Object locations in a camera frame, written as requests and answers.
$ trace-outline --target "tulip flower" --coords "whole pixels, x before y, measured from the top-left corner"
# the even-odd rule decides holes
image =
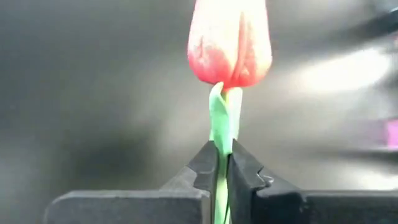
[[[201,81],[224,89],[259,82],[272,62],[265,0],[197,0],[188,61]]]

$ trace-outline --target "blurred background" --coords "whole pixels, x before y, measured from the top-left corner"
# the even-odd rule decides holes
[[[194,0],[0,1],[0,222],[76,189],[160,187],[209,133]],[[398,1],[269,0],[274,64],[239,141],[304,189],[398,186]]]

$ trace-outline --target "gray background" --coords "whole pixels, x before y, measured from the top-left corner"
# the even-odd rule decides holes
[[[186,60],[193,4],[0,1],[1,223],[40,223],[72,189],[156,188],[195,155],[210,86]],[[316,95],[295,81],[301,63],[359,41],[372,7],[270,0],[268,10],[274,65],[244,91],[241,143],[299,187],[382,189],[396,172],[382,156],[339,155],[383,144],[395,90]]]

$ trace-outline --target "pink object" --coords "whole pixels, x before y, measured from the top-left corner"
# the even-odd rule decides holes
[[[386,126],[388,148],[398,149],[398,120],[388,121]]]

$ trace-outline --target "flower bud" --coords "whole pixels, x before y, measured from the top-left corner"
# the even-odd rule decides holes
[[[203,82],[256,84],[272,62],[265,0],[197,0],[188,61]]]

